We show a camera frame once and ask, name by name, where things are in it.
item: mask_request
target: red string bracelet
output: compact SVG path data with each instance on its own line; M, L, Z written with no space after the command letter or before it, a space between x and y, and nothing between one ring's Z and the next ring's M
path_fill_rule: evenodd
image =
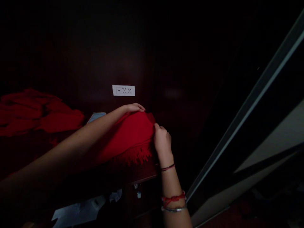
M185 191L183 190L183 193L179 196L172 196L171 198L167 198L165 196L163 196L161 198L161 200L164 202L164 207L166 208L168 206L168 204L170 202L176 202L176 201L179 201L180 199L186 199L186 196L185 196Z
M174 163L173 163L173 165L170 165L170 166L168 166L168 167L166 167L166 168L162 168L161 171L163 172L163 171L166 171L166 170L171 169L171 168L173 168L173 167L175 167L175 164L174 164Z

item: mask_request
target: red cloth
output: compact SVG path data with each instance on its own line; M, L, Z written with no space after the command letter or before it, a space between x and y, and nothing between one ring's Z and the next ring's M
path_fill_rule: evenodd
M136 112L124 115L95 146L86 153L77 171L92 168L113 158L112 163L143 163L151 157L156 123L152 113Z
M37 129L48 133L76 130L83 120L81 111L70 109L51 94L25 89L1 97L0 136L22 135Z

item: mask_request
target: wrist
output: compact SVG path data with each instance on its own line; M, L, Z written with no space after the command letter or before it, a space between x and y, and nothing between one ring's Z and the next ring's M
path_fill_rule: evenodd
M172 152L166 152L162 155L158 155L158 159L161 168L166 168L174 164L174 157Z
M120 109L122 110L123 114L126 114L129 111L127 105L121 106Z

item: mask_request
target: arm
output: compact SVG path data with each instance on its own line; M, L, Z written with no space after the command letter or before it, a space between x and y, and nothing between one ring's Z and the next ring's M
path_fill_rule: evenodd
M174 164L173 154L171 151L171 136L163 126L157 123L155 126L154 144L158 154L160 167L166 168ZM162 179L162 193L164 196L171 198L182 194L182 189L175 167L161 172ZM176 202L170 202L169 208L184 207L186 205L185 199L180 199ZM192 227L190 215L188 210L182 210L177 213L168 211L163 212L164 224L166 228L170 227Z
M47 196L125 113L145 111L134 103L124 105L83 126L49 152L0 182L0 202L9 215L25 215L42 205Z

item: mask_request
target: white outlet plate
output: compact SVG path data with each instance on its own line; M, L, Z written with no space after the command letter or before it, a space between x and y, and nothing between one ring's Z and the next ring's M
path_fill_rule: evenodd
M135 86L132 85L112 85L114 96L135 96Z

